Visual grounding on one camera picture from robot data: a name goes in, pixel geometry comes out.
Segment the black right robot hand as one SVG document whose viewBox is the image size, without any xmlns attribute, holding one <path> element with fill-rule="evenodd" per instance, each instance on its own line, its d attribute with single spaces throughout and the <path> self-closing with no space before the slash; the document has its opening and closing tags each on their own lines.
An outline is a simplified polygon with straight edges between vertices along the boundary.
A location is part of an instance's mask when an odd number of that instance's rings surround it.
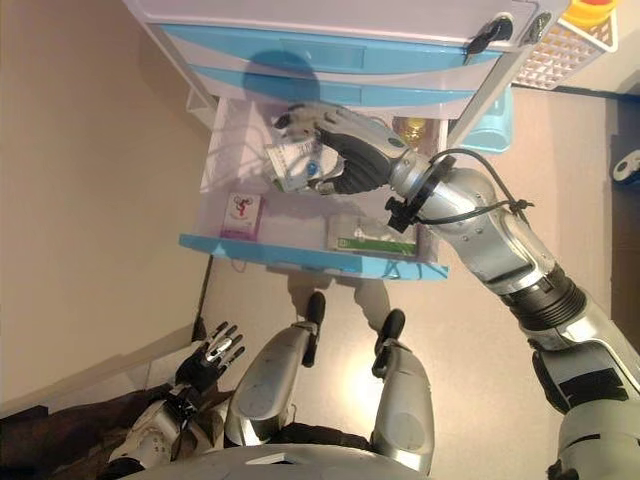
<svg viewBox="0 0 640 480">
<path fill-rule="evenodd" d="M 387 185 L 413 202 L 429 198 L 437 184 L 428 157 L 411 149 L 392 129 L 345 107 L 293 104 L 274 127 L 291 139 L 314 138 L 343 158 L 341 174 L 309 183 L 322 195 L 353 195 Z"/>
</svg>

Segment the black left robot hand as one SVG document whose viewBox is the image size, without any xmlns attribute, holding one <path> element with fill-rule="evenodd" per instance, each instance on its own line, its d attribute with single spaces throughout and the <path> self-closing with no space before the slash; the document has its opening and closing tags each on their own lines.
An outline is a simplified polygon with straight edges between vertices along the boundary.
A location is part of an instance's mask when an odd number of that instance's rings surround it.
<svg viewBox="0 0 640 480">
<path fill-rule="evenodd" d="M 175 385 L 190 387 L 204 394 L 226 373 L 245 352 L 243 335 L 237 325 L 223 322 L 204 337 L 178 367 Z"/>
</svg>

